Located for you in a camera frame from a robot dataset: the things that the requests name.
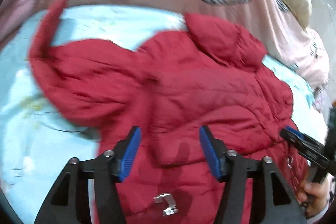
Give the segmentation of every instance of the fingernail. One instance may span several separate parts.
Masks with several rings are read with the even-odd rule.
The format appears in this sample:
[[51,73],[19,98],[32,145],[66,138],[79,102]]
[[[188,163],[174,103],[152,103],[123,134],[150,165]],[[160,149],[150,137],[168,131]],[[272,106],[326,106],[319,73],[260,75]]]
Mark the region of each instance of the fingernail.
[[306,185],[304,186],[305,190],[310,190],[311,189],[311,183],[306,183]]

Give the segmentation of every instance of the quilted fabric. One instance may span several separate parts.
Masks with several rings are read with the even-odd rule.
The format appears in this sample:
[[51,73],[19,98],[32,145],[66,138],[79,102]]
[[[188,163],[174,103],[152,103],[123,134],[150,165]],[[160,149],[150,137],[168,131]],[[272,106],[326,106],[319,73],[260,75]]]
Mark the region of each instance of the quilted fabric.
[[[99,153],[132,125],[142,129],[130,177],[117,186],[128,224],[212,223],[223,184],[205,163],[203,124],[248,158],[271,156],[296,190],[307,163],[279,137],[281,127],[296,128],[292,93],[261,63],[265,47],[244,27],[187,14],[188,31],[161,32],[137,52],[101,39],[51,47],[65,6],[57,1],[41,23],[31,68],[64,117],[100,129]],[[178,213],[162,216],[165,204],[152,201],[160,193],[173,195]],[[248,180],[244,224],[251,195]]]

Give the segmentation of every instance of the screw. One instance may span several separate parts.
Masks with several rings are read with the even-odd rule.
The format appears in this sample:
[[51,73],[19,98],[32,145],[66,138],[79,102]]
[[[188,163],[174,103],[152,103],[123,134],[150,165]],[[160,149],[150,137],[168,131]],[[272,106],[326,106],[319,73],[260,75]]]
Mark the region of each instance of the screw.
[[104,152],[104,156],[105,157],[112,157],[114,155],[114,151],[113,150],[106,150]]
[[69,160],[69,163],[70,164],[76,164],[76,163],[78,163],[79,162],[79,159],[78,158],[71,158],[70,160]]
[[265,157],[264,162],[267,163],[267,164],[271,164],[273,162],[273,160],[272,160],[271,157]]
[[237,152],[234,151],[234,150],[228,150],[228,151],[226,151],[226,153],[227,153],[228,156],[230,156],[230,157],[237,156]]

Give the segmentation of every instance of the human hand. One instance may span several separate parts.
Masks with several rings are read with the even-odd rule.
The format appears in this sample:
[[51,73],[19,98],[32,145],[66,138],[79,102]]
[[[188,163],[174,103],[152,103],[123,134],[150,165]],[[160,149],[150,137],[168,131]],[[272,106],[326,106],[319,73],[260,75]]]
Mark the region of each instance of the human hand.
[[329,192],[329,181],[324,180],[323,184],[320,183],[308,183],[303,180],[296,192],[296,198],[301,204],[308,200],[307,193],[315,196],[313,204],[309,205],[306,212],[306,217],[311,218],[320,213],[327,205],[327,196]]

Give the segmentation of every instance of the gray floor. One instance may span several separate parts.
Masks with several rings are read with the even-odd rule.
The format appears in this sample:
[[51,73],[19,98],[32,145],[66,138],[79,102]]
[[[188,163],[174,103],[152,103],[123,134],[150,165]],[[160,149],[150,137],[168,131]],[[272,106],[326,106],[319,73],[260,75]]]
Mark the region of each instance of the gray floor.
[[336,99],[336,0],[311,0],[312,17],[310,27],[321,36],[330,59],[328,96]]

